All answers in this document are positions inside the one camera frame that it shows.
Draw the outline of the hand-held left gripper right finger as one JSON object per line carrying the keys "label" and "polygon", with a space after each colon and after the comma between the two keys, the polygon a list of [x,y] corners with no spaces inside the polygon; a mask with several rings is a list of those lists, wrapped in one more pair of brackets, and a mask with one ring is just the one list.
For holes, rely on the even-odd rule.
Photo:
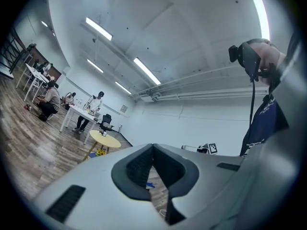
{"label": "hand-held left gripper right finger", "polygon": [[188,159],[153,144],[153,166],[168,189],[165,220],[169,225],[177,224],[186,217],[175,209],[172,199],[188,194],[199,178],[199,169]]}

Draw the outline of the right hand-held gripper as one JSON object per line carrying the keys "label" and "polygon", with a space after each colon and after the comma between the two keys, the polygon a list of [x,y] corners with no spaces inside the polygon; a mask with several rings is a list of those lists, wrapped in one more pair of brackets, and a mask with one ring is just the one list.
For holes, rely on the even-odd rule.
{"label": "right hand-held gripper", "polygon": [[211,143],[211,144],[204,144],[202,146],[198,146],[198,147],[193,147],[193,146],[188,146],[188,145],[182,145],[181,148],[183,150],[188,150],[188,151],[192,151],[192,152],[198,152],[198,153],[204,153],[204,154],[217,154],[217,147],[215,143]]}

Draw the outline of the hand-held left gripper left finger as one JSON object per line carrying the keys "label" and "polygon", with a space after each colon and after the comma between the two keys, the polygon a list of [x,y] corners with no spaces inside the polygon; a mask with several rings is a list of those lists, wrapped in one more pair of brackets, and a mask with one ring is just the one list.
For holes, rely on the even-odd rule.
{"label": "hand-held left gripper left finger", "polygon": [[153,145],[147,144],[119,160],[112,168],[111,178],[116,187],[128,198],[150,201],[146,189],[150,169],[153,166]]}

